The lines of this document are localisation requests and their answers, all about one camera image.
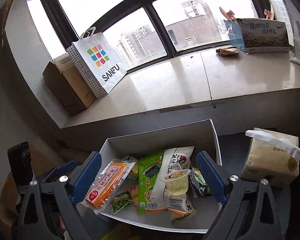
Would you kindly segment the orange Indian flying cake pack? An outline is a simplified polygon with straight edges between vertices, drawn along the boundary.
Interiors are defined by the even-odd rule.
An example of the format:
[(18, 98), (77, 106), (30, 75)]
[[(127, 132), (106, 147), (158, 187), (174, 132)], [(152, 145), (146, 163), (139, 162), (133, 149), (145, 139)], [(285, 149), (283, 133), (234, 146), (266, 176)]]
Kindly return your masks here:
[(103, 171), (96, 176), (81, 205), (98, 214), (102, 212), (115, 197), (121, 184), (135, 166), (136, 160), (113, 159)]

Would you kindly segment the small jelly cup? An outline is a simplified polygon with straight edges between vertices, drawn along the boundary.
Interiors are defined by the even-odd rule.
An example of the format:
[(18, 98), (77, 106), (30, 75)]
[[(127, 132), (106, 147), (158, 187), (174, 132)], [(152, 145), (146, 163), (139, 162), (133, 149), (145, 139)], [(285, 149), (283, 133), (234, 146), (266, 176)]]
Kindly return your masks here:
[(178, 196), (188, 191), (188, 176), (190, 172), (190, 169), (177, 170), (163, 176), (161, 181), (165, 183), (167, 190), (171, 195)]

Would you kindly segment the flat brown cardboard sheet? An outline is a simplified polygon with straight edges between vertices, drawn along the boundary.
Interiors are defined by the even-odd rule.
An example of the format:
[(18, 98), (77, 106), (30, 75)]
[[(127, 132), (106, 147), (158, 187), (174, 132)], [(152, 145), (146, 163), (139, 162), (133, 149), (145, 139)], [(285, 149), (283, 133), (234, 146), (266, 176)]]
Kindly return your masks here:
[[(31, 154), (31, 166), (34, 175), (38, 176), (44, 171), (65, 164), (64, 159), (50, 146), (29, 143)], [(11, 239), (11, 226), (18, 218), (16, 204), (19, 197), (17, 187), (15, 185), (12, 174), (4, 180), (3, 188), (0, 196), (0, 232), (5, 239)]]

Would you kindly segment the beige tissue pack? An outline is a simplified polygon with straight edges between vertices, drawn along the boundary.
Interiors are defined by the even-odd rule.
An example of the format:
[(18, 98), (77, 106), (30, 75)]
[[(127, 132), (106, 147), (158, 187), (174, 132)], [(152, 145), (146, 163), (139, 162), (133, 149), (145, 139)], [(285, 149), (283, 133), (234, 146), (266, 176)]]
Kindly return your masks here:
[(246, 180), (266, 179), (270, 185), (284, 187), (299, 175), (299, 138), (261, 128), (247, 130), (248, 155), (241, 173)]

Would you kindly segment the white rice snack bag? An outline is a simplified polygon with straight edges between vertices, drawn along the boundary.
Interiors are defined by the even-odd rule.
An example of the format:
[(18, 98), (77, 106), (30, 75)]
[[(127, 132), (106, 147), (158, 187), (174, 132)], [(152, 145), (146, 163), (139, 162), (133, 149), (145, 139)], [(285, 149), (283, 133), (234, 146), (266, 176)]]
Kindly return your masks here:
[(164, 150), (161, 167), (145, 207), (147, 212), (167, 210), (177, 218), (186, 215), (188, 176), (195, 149), (195, 146), (186, 146)]

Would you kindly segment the brown cardboard box on sill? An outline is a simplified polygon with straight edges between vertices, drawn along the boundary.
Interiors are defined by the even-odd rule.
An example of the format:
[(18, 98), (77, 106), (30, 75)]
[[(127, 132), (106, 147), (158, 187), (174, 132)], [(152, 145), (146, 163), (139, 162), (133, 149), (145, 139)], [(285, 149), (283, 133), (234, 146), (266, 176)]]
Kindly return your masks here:
[(68, 53), (49, 61), (43, 78), (70, 116), (86, 110), (96, 100)]

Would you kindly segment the grey cardboard storage box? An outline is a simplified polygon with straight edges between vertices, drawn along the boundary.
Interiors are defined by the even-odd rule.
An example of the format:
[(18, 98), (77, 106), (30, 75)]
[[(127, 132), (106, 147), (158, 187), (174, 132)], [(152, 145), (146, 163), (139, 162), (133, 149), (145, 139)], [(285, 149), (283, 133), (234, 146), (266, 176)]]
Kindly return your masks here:
[[(142, 203), (146, 204), (159, 172), (164, 150), (175, 150), (181, 147), (190, 148), (191, 146), (194, 147), (194, 150), (190, 157), (185, 156), (185, 152), (181, 151), (173, 158), (179, 160), (183, 165), (195, 166), (196, 155), (201, 151), (206, 151), (217, 164), (222, 164), (217, 134), (212, 120), (207, 119), (145, 133), (109, 138), (100, 150), (101, 167), (105, 168), (114, 159), (121, 160), (132, 157), (141, 160), (143, 170), (152, 175), (150, 181), (141, 182), (127, 178), (121, 184), (118, 193), (127, 191), (134, 185), (148, 187), (148, 190), (141, 194), (144, 198)], [(111, 204), (108, 204), (101, 214), (148, 229), (176, 233), (206, 233), (218, 215), (221, 205), (212, 197), (193, 198), (190, 202), (196, 208), (197, 213), (190, 218), (176, 222), (171, 221), (168, 211), (161, 213), (139, 212), (132, 204), (117, 213), (113, 213)]]

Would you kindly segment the green seaweed packet in box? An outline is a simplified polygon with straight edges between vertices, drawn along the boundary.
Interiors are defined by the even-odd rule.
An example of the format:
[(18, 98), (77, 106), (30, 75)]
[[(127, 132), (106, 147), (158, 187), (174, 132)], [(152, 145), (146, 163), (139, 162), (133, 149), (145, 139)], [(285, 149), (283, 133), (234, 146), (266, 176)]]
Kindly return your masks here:
[(152, 152), (150, 155), (139, 159), (139, 192), (138, 211), (139, 213), (162, 213), (166, 207), (159, 207), (157, 204), (147, 205), (154, 189), (155, 181), (162, 165), (164, 150)]

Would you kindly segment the white Sanfu paper bag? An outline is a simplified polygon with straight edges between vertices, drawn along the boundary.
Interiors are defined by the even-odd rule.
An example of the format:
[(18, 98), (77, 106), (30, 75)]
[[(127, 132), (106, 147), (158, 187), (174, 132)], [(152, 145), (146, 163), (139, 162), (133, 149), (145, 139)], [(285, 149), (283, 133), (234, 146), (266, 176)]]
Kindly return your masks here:
[(87, 29), (66, 51), (96, 98), (109, 94), (127, 74), (116, 51), (95, 27)]

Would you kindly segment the printed landscape gift box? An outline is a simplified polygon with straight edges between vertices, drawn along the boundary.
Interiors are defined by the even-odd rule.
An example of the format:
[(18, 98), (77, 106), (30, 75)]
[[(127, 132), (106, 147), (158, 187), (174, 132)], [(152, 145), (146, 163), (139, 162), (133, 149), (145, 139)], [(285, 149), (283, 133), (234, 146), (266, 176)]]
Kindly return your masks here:
[(284, 22), (261, 18), (225, 20), (230, 43), (244, 53), (289, 51), (289, 40)]

